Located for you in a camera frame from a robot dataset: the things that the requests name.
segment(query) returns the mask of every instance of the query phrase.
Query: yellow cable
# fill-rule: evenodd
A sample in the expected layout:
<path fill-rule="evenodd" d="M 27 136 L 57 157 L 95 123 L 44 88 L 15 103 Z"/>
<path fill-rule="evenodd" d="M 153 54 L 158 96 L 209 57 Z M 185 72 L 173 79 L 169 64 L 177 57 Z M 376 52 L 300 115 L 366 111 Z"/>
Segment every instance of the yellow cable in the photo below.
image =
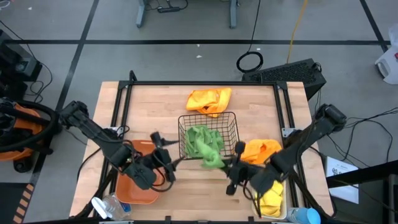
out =
<path fill-rule="evenodd" d="M 308 3 L 308 0 L 304 0 L 303 7 L 301 8 L 300 15 L 299 15 L 299 17 L 297 19 L 297 22 L 296 22 L 296 25 L 294 27 L 294 30 L 293 30 L 293 33 L 292 33 L 292 38 L 290 40 L 289 53 L 287 54 L 286 63 L 289 63 L 290 53 L 292 53 L 292 49 L 293 49 L 294 33 L 296 32 L 296 29 L 297 29 L 297 27 L 300 24 L 300 21 L 301 21 L 301 18 L 303 17 L 304 10 L 305 10 L 305 7 L 307 6 L 307 3 Z"/>

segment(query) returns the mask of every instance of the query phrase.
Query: yellow cloth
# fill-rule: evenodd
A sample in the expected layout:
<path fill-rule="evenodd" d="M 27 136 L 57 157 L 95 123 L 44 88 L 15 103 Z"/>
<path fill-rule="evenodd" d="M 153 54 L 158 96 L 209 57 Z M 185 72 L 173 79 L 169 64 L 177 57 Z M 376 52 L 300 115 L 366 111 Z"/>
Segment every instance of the yellow cloth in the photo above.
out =
<path fill-rule="evenodd" d="M 263 164 L 273 153 L 282 149 L 279 142 L 272 139 L 253 139 L 244 147 L 241 160 L 250 164 Z"/>
<path fill-rule="evenodd" d="M 282 205 L 282 191 L 284 186 L 278 181 L 274 181 L 274 185 L 260 199 L 260 211 L 262 215 L 271 217 L 280 216 L 280 206 Z"/>
<path fill-rule="evenodd" d="M 231 94 L 231 88 L 193 90 L 188 96 L 187 110 L 197 110 L 202 114 L 221 113 L 228 106 Z"/>

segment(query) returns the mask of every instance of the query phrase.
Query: gray floor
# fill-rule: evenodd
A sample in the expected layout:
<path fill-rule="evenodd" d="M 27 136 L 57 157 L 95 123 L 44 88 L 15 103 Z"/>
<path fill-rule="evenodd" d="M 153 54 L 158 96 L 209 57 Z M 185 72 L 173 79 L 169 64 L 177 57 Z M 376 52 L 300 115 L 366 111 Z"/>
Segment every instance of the gray floor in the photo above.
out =
<path fill-rule="evenodd" d="M 228 3 L 188 0 L 186 10 L 158 14 L 147 12 L 145 24 L 134 23 L 137 1 L 99 0 L 87 39 L 250 39 L 257 1 L 241 1 L 238 26 L 228 27 Z M 18 0 L 0 11 L 0 20 L 24 39 L 79 40 L 94 0 Z M 172 0 L 176 6 L 184 1 Z M 301 1 L 263 1 L 255 39 L 289 40 L 299 15 Z M 398 2 L 368 1 L 369 8 L 385 40 L 388 27 L 398 22 Z M 358 0 L 312 0 L 299 26 L 296 40 L 377 40 Z M 253 45 L 264 56 L 263 68 L 285 63 L 288 45 Z M 36 57 L 48 65 L 54 81 L 44 92 L 43 104 L 55 108 L 65 78 L 70 71 L 77 45 L 31 45 Z M 240 80 L 236 59 L 247 45 L 84 45 L 65 103 L 81 100 L 93 114 L 102 81 L 123 80 L 133 69 L 139 80 Z M 367 117 L 398 104 L 398 88 L 384 83 L 374 68 L 382 54 L 378 45 L 295 45 L 290 61 L 313 58 L 320 62 L 327 84 L 322 102 L 333 103 L 347 116 Z M 255 63 L 250 58 L 247 66 Z M 39 77 L 45 83 L 49 74 Z M 398 135 L 394 115 L 379 118 L 393 136 Z M 348 131 L 333 138 L 346 150 Z M 373 124 L 358 127 L 350 153 L 368 165 L 385 162 L 389 138 Z M 319 142 L 321 152 L 340 159 L 329 139 Z M 389 160 L 398 159 L 398 143 L 392 145 Z M 84 145 L 62 133 L 52 142 L 55 152 L 45 160 L 25 222 L 67 218 L 76 186 L 76 172 Z M 18 174 L 9 162 L 0 163 L 1 182 L 27 182 L 31 173 Z M 381 183 L 362 184 L 361 188 L 381 199 Z M 360 204 L 336 199 L 339 218 L 380 223 L 382 207 L 360 193 Z"/>

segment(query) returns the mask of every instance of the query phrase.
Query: metal stand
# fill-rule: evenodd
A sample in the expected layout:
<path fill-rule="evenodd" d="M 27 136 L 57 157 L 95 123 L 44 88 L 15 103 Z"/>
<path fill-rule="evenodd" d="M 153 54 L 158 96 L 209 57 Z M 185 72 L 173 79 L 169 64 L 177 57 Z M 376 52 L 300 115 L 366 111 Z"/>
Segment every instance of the metal stand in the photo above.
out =
<path fill-rule="evenodd" d="M 138 13 L 136 19 L 136 26 L 138 28 L 142 27 L 145 15 L 145 5 L 146 0 L 138 0 Z M 236 27 L 236 8 L 238 7 L 238 0 L 229 0 L 229 28 L 234 29 Z"/>
<path fill-rule="evenodd" d="M 142 26 L 142 23 L 144 20 L 145 5 L 147 4 L 147 1 L 146 0 L 138 0 L 138 3 L 139 3 L 139 6 L 138 6 L 136 25 L 138 28 L 140 28 Z"/>
<path fill-rule="evenodd" d="M 238 6 L 237 0 L 229 0 L 229 28 L 235 29 L 236 27 L 236 8 Z"/>

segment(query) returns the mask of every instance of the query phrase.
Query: blue bottle cap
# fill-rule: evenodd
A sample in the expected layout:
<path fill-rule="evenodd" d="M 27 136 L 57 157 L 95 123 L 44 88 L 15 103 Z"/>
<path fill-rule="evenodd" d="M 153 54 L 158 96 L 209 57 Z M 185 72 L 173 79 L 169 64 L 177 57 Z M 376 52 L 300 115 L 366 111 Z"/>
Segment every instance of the blue bottle cap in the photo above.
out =
<path fill-rule="evenodd" d="M 319 213 L 313 208 L 307 210 L 307 218 L 309 224 L 321 224 L 321 216 L 319 216 Z"/>

